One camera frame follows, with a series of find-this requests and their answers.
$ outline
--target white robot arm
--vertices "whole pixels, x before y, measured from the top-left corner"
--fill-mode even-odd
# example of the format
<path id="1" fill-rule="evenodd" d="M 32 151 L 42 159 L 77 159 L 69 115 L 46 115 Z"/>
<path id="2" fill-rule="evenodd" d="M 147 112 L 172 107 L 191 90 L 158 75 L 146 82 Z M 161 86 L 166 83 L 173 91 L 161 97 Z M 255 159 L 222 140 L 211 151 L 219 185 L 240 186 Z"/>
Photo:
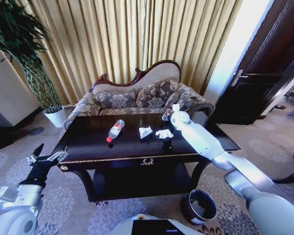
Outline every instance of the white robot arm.
<path id="1" fill-rule="evenodd" d="M 68 154 L 64 150 L 52 156 L 36 157 L 42 147 L 43 144 L 32 155 L 27 156 L 28 163 L 33 168 L 17 188 L 0 187 L 0 205 L 8 211 L 0 215 L 0 235 L 35 233 L 37 216 L 42 207 L 41 193 L 46 186 L 47 174 L 52 166 L 64 160 Z"/>
<path id="2" fill-rule="evenodd" d="M 173 107 L 173 110 L 171 123 L 200 155 L 220 169 L 233 169 L 224 179 L 246 199 L 247 209 L 262 234 L 294 234 L 294 206 L 277 195 L 262 192 L 273 185 L 272 180 L 247 159 L 227 153 L 213 135 L 193 123 L 179 107 Z"/>

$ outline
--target floral upholstery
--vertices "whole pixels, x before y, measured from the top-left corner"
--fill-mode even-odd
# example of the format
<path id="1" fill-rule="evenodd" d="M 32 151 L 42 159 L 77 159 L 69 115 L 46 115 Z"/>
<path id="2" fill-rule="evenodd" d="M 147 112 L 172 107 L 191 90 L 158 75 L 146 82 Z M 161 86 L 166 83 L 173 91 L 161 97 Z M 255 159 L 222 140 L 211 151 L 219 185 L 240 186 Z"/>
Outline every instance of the floral upholstery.
<path id="1" fill-rule="evenodd" d="M 170 109 L 172 105 L 176 104 L 178 101 L 179 93 L 174 92 L 167 100 L 165 104 L 165 109 Z"/>
<path id="2" fill-rule="evenodd" d="M 102 108 L 128 108 L 135 104 L 135 90 L 128 92 L 102 91 L 95 95 Z"/>
<path id="3" fill-rule="evenodd" d="M 162 114 L 165 108 L 124 108 L 124 109 L 102 109 L 99 115 L 123 115 L 123 114 Z"/>
<path id="4" fill-rule="evenodd" d="M 101 105 L 95 100 L 93 93 L 86 93 L 66 119 L 63 127 L 68 129 L 76 116 L 96 116 L 99 114 L 100 109 Z"/>
<path id="5" fill-rule="evenodd" d="M 185 112 L 203 111 L 207 116 L 211 116 L 215 106 L 201 95 L 196 93 L 192 88 L 180 83 L 177 90 L 179 93 L 179 100 L 177 104 L 180 105 L 180 110 Z"/>
<path id="6" fill-rule="evenodd" d="M 122 97 L 118 96 L 121 93 L 116 92 L 97 94 L 97 99 L 103 100 L 103 103 L 98 102 L 92 92 L 88 92 L 64 122 L 64 128 L 68 129 L 76 116 L 164 113 L 175 103 L 180 105 L 182 111 L 203 111 L 207 116 L 211 116 L 215 108 L 213 104 L 197 94 L 192 88 L 172 79 L 158 81 L 142 91 L 144 92 L 140 92 L 137 96 L 137 100 L 140 99 L 138 102 L 136 101 L 138 107 L 129 107 L 130 103 L 133 104 L 135 101 L 135 98 L 133 101 L 134 91 L 130 89 L 126 94 L 122 93 Z"/>
<path id="7" fill-rule="evenodd" d="M 162 108 L 177 87 L 178 82 L 171 78 L 154 82 L 138 93 L 135 106 Z"/>

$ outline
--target carpet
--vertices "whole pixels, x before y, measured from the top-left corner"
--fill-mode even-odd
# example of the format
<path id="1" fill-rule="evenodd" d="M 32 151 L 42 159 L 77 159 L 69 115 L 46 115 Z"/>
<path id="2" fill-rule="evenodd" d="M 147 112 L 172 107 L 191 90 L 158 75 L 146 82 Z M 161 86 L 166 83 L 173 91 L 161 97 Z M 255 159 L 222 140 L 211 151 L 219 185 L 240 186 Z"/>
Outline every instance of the carpet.
<path id="1" fill-rule="evenodd" d="M 284 178 L 294 171 L 294 117 L 287 116 L 293 106 L 283 105 L 287 106 L 285 110 L 274 109 L 264 120 L 257 120 L 252 125 L 220 125 L 242 148 L 234 154 L 246 157 L 272 179 Z M 65 132 L 55 128 L 42 113 L 26 128 L 35 129 L 35 135 L 26 135 L 0 150 L 0 186 L 17 185 L 25 179 L 30 171 L 26 155 L 41 143 L 45 143 L 42 154 L 49 154 Z M 194 163 L 187 164 L 190 173 L 194 167 Z M 175 219 L 205 235 L 259 234 L 246 210 L 245 201 L 226 185 L 223 179 L 225 173 L 213 165 L 204 170 L 198 188 L 207 191 L 215 199 L 218 216 L 204 225 L 192 226 L 180 212 L 180 201 L 184 195 L 90 203 L 77 176 L 53 167 L 43 191 L 44 204 L 38 217 L 36 234 L 106 235 L 121 220 L 139 213 Z M 294 184 L 275 185 L 269 191 L 294 204 Z"/>

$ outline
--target coffee table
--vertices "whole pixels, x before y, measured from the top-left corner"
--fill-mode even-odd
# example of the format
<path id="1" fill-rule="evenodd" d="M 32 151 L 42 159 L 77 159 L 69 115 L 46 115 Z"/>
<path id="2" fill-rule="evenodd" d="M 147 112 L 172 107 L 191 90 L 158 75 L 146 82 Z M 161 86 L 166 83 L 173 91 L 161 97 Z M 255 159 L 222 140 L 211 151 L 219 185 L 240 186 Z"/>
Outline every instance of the coffee table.
<path id="1" fill-rule="evenodd" d="M 180 131 L 169 121 L 162 121 L 161 116 L 76 117 L 53 150 L 54 153 L 67 147 L 68 156 L 58 167 L 81 178 L 91 202 L 188 193 L 196 188 L 210 161 L 196 153 Z M 193 112 L 190 116 L 214 135 L 226 151 L 240 149 L 203 112 Z M 118 119 L 125 121 L 125 127 L 108 143 L 108 132 Z M 153 133 L 141 140 L 138 128 L 148 126 Z M 174 137 L 168 141 L 158 139 L 155 132 L 160 129 L 170 129 Z M 189 162 L 197 162 L 191 176 L 184 165 Z M 91 169 L 95 169 L 93 179 L 87 171 Z"/>

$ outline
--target lower table shelf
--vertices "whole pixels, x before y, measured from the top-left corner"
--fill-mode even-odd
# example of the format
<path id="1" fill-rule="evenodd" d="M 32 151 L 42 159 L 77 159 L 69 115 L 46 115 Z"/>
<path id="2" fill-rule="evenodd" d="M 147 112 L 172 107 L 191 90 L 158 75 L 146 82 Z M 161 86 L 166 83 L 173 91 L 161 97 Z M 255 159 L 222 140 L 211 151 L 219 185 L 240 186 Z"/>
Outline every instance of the lower table shelf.
<path id="1" fill-rule="evenodd" d="M 97 200 L 157 196 L 190 192 L 191 178 L 184 164 L 96 170 Z"/>

